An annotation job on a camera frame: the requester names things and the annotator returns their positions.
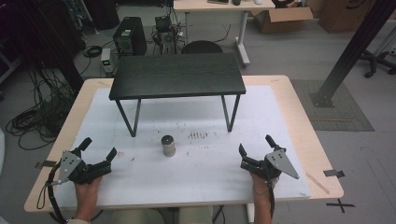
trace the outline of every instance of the gray carpet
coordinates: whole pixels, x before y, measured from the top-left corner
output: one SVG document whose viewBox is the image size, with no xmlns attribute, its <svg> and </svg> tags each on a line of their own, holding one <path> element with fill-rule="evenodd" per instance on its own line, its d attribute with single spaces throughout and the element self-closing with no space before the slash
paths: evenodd
<svg viewBox="0 0 396 224">
<path fill-rule="evenodd" d="M 364 116 L 359 105 L 341 84 L 334 94 L 335 107 L 314 107 L 309 93 L 315 93 L 323 80 L 292 80 L 291 84 L 304 107 L 306 115 L 316 131 L 373 132 L 374 128 Z"/>
</svg>

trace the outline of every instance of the white paper sheet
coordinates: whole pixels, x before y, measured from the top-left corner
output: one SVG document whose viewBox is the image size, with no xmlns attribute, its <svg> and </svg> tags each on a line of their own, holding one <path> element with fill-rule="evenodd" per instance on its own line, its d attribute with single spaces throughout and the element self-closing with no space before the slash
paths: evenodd
<svg viewBox="0 0 396 224">
<path fill-rule="evenodd" d="M 255 160 L 273 150 L 270 134 L 287 155 L 300 179 L 286 174 L 276 185 L 277 200 L 308 198 L 310 190 L 291 144 L 275 97 L 269 86 L 247 86 L 236 113 L 233 131 L 227 132 L 220 96 L 142 100 L 137 135 L 131 137 L 110 89 L 99 89 L 81 124 L 74 147 L 92 139 L 82 152 L 86 163 L 102 161 L 111 148 L 118 155 L 112 173 L 104 176 L 98 205 L 160 205 L 229 203 L 252 200 L 251 178 L 240 168 L 238 147 Z M 226 96 L 231 117 L 235 96 Z M 121 101 L 131 125 L 137 101 Z M 163 155 L 161 138 L 175 139 L 176 154 Z M 72 182 L 55 191 L 60 207 L 75 207 Z"/>
</svg>

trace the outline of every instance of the metal cup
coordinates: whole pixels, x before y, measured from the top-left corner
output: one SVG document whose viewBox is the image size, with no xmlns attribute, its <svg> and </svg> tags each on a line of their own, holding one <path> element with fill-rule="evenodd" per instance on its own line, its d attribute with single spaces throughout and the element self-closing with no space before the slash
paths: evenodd
<svg viewBox="0 0 396 224">
<path fill-rule="evenodd" d="M 161 139 L 163 144 L 163 154 L 167 157 L 173 157 L 176 153 L 175 141 L 171 135 L 166 135 Z"/>
</svg>

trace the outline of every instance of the black chair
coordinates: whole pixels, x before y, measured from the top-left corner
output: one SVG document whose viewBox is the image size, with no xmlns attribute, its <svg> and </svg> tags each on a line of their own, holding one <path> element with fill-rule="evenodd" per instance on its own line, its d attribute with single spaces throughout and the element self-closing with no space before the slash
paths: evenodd
<svg viewBox="0 0 396 224">
<path fill-rule="evenodd" d="M 385 60 L 385 57 L 389 54 L 388 51 L 384 51 L 384 48 L 389 44 L 389 42 L 396 36 L 396 27 L 390 32 L 387 38 L 381 43 L 378 49 L 371 53 L 367 49 L 363 52 L 363 54 L 359 57 L 360 60 L 368 61 L 370 63 L 370 72 L 364 74 L 365 77 L 369 78 L 374 75 L 376 72 L 376 68 L 378 64 L 385 65 L 389 68 L 388 74 L 395 75 L 396 74 L 396 64 L 391 63 Z"/>
<path fill-rule="evenodd" d="M 181 50 L 182 54 L 197 54 L 197 53 L 222 53 L 221 47 L 211 41 L 197 40 L 184 46 Z"/>
</svg>

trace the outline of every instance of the hand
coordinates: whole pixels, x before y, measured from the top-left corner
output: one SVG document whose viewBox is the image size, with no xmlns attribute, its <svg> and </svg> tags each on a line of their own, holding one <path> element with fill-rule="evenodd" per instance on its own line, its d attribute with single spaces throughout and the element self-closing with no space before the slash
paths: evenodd
<svg viewBox="0 0 396 224">
<path fill-rule="evenodd" d="M 76 184 L 77 212 L 74 219 L 90 221 L 96 208 L 98 190 L 102 176 L 94 179 L 91 184 Z"/>
<path fill-rule="evenodd" d="M 254 223 L 270 224 L 271 220 L 271 202 L 266 181 L 250 173 L 253 180 L 253 200 L 254 200 Z"/>
<path fill-rule="evenodd" d="M 259 203 L 261 206 L 268 206 L 268 208 L 271 207 L 270 193 L 266 181 L 253 173 L 250 173 L 250 175 L 253 180 L 254 203 Z"/>
</svg>

